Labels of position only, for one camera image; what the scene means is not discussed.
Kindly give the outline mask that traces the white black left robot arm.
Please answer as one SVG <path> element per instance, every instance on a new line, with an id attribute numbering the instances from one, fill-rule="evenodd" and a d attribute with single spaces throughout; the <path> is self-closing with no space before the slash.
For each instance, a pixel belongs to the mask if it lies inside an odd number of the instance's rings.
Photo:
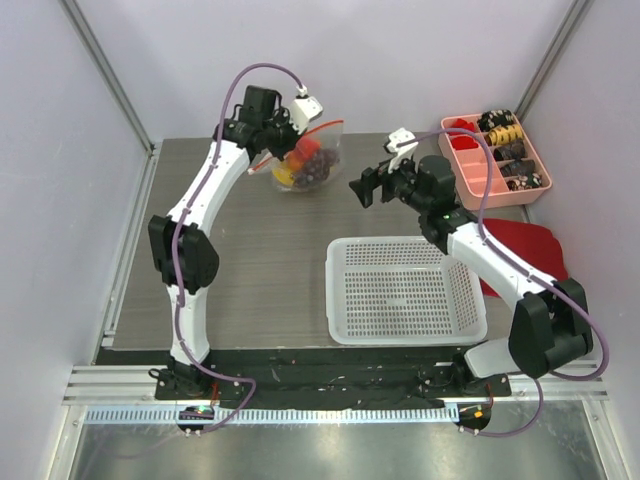
<path id="1" fill-rule="evenodd" d="M 236 181 L 263 151 L 282 159 L 321 115 L 322 106 L 299 88 L 290 105 L 273 89 L 250 85 L 231 116 L 223 116 L 205 160 L 177 204 L 148 223 L 152 260 L 170 298 L 172 345 L 163 369 L 149 374 L 159 400 L 200 399 L 216 379 L 206 334 L 208 288 L 220 259 L 209 240 L 213 222 Z"/>

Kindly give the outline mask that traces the dark red toy grapes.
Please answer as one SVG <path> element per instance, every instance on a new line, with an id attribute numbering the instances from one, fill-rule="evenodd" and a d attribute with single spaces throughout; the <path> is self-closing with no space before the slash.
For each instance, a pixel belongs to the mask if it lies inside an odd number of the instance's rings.
<path id="1" fill-rule="evenodd" d="M 331 169 L 338 163 L 339 152 L 336 149 L 319 149 L 302 169 L 294 173 L 294 186 L 306 188 L 319 185 L 329 178 Z"/>

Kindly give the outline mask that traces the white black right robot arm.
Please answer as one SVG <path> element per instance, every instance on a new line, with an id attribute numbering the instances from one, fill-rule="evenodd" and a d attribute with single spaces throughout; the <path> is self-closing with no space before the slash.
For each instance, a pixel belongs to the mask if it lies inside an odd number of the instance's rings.
<path id="1" fill-rule="evenodd" d="M 397 199 L 415 210 L 426 240 L 477 274 L 509 307 L 508 336 L 470 348 L 452 369 L 457 391 L 475 394 L 498 374 L 520 372 L 531 379 L 556 374 L 592 352 L 593 330 L 584 317 L 581 284 L 559 281 L 495 241 L 457 201 L 455 175 L 446 158 L 405 159 L 395 170 L 381 163 L 365 169 L 349 187 L 365 208 L 379 190 L 382 202 Z"/>

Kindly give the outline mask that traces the red toy pepper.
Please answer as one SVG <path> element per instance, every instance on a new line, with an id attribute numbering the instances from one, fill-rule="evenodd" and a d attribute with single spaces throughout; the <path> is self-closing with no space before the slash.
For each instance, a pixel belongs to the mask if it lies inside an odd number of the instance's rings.
<path id="1" fill-rule="evenodd" d="M 311 159 L 315 153 L 322 147 L 322 144 L 312 137 L 302 137 L 296 144 L 296 155 L 306 162 Z"/>

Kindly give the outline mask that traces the clear zip bag orange zipper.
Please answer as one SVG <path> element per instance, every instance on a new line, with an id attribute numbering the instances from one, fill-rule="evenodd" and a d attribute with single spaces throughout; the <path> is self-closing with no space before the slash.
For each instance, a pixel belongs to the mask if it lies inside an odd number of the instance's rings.
<path id="1" fill-rule="evenodd" d="M 283 160 L 267 153 L 247 173 L 269 173 L 283 192 L 307 192 L 332 180 L 343 166 L 341 139 L 344 120 L 322 123 L 307 131 Z"/>

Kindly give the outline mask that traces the orange toy pumpkin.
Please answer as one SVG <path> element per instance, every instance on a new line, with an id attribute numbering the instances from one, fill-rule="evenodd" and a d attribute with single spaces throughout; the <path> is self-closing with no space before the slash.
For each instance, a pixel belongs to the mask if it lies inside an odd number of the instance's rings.
<path id="1" fill-rule="evenodd" d="M 295 151 L 290 152 L 286 158 L 286 165 L 292 172 L 296 172 L 302 169 L 305 163 L 305 158 L 303 156 L 300 156 Z"/>

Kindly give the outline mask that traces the yellow toy banana bunch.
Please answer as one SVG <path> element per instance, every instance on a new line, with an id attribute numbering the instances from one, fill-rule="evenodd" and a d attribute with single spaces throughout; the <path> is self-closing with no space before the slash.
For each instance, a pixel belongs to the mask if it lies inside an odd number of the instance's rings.
<path id="1" fill-rule="evenodd" d="M 280 186 L 284 188 L 291 188 L 294 186 L 295 178 L 293 172 L 289 168 L 285 166 L 278 166 L 272 170 L 272 174 Z"/>

